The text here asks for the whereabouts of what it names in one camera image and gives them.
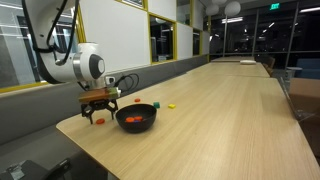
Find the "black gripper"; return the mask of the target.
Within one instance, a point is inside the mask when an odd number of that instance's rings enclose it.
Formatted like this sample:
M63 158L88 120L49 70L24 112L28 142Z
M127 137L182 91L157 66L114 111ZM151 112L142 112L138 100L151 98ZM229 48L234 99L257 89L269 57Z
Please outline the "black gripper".
M115 114L118 110L118 104L115 99L102 99L91 102L85 102L81 104L82 117L86 117L90 120L90 124L93 124L92 114L97 110L107 109L111 113L112 120L115 119Z

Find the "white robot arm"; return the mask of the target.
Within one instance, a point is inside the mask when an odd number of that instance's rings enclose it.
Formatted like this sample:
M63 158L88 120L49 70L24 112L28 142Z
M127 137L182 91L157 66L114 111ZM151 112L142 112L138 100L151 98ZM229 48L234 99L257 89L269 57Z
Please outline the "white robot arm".
M115 79L105 75L105 60L97 43L81 42L74 48L79 4L80 0L21 0L39 75L50 84L77 83L83 89L78 97L81 115L93 123L98 110L108 110L114 118L121 91L107 87ZM69 41L63 45L55 32L67 10L73 13Z

